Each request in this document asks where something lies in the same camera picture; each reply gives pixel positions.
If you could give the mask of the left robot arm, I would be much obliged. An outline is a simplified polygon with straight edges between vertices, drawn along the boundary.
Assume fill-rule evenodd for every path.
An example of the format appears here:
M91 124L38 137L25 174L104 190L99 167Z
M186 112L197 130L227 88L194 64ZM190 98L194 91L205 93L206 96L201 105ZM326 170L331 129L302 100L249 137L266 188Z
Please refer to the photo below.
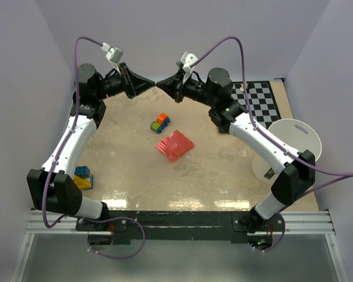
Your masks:
M125 93L132 99L155 86L120 63L106 76L89 63L77 68L79 92L73 95L67 127L54 152L39 169L26 177L34 208L37 210L87 217L96 230L110 224L107 207L82 195L74 182L75 168L89 139L99 128L106 106L104 99Z

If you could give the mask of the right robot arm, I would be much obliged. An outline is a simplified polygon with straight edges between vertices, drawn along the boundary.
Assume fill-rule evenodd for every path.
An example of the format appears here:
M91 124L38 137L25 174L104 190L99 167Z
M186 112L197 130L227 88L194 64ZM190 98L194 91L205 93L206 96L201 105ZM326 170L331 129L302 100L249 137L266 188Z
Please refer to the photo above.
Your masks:
M270 192L242 218L251 233L265 230L271 218L293 204L315 183L315 156L309 150L299 152L252 123L251 112L232 98L233 82L227 70L213 68L206 82L185 79L182 71L156 83L177 103L183 98L209 106L212 122L224 133L237 137L260 155L277 174Z

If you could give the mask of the red trash bag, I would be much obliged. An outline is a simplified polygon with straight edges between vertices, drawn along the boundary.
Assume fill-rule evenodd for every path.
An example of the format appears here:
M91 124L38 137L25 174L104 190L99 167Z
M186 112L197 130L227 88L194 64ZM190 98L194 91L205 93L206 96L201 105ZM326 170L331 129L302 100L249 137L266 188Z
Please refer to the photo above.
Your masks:
M194 147L195 144L178 130L163 138L155 146L156 150L163 154L171 163Z

